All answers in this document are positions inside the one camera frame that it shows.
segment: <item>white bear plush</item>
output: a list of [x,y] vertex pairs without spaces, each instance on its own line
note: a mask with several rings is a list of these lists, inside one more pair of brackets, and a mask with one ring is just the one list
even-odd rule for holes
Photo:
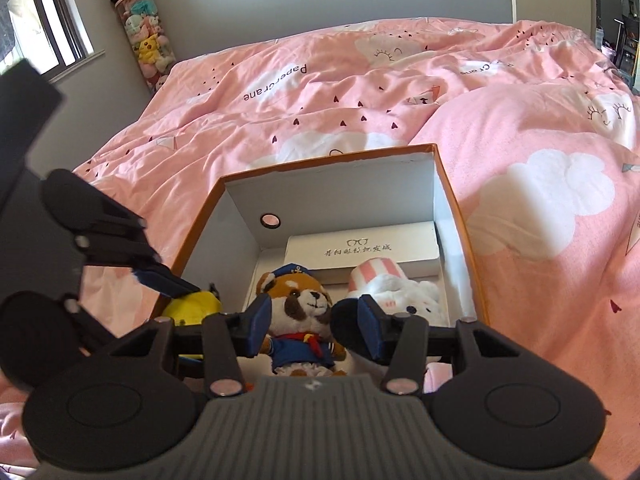
[[386,314],[408,313],[426,319],[431,326],[446,326],[447,319],[438,304],[440,291],[435,283],[414,282],[392,274],[379,274],[348,298],[369,294]]
[[[426,319],[430,326],[449,325],[446,313],[439,303],[438,286],[431,282],[410,280],[398,264],[389,258],[373,258],[353,269],[347,297],[359,298],[364,294],[369,294],[390,316],[394,314],[420,316]],[[367,361],[358,355],[352,355],[356,373],[366,372],[374,381],[382,380],[386,367]],[[428,363],[437,361],[439,361],[438,357],[427,359]],[[440,381],[430,378],[429,372],[426,379],[425,388],[432,390],[439,386],[437,383]]]

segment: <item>white cloud print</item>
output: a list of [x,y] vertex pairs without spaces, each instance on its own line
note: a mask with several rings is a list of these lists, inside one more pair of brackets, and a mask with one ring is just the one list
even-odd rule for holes
[[539,150],[512,164],[480,190],[480,205],[466,225],[474,251],[508,247],[524,258],[555,258],[574,238],[575,217],[611,206],[615,188],[604,163],[587,153]]
[[290,63],[279,70],[261,74],[244,91],[244,100],[263,102],[278,92],[289,92],[300,86],[300,80],[306,74],[306,63]]
[[262,168],[303,160],[319,156],[340,155],[341,153],[364,152],[379,148],[404,146],[406,143],[385,134],[363,134],[359,132],[340,132],[339,134],[322,134],[319,132],[302,132],[285,140],[280,151],[274,155],[263,156],[254,160],[248,168]]
[[498,70],[504,70],[510,66],[513,65],[510,63],[505,64],[501,61],[466,60],[460,63],[460,73],[462,75],[496,75]]

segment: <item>window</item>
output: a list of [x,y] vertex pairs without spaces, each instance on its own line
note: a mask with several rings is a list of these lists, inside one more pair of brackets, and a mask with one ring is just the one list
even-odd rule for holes
[[66,0],[0,0],[0,73],[26,58],[51,79],[86,55]]

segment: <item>pink duvet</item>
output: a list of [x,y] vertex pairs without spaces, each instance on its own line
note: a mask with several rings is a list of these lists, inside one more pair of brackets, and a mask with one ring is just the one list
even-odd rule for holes
[[[597,391],[593,461],[621,479],[640,464],[640,107],[614,72],[551,23],[320,30],[180,63],[76,171],[147,218],[170,265],[223,174],[436,142],[492,325]],[[83,303],[117,334],[154,300],[125,270],[86,274]]]

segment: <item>glasses icon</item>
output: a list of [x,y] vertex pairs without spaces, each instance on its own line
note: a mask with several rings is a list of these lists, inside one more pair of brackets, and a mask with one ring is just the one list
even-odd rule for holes
[[367,245],[369,243],[368,238],[361,238],[360,240],[347,240],[347,245],[349,247],[353,247],[355,244],[358,245]]

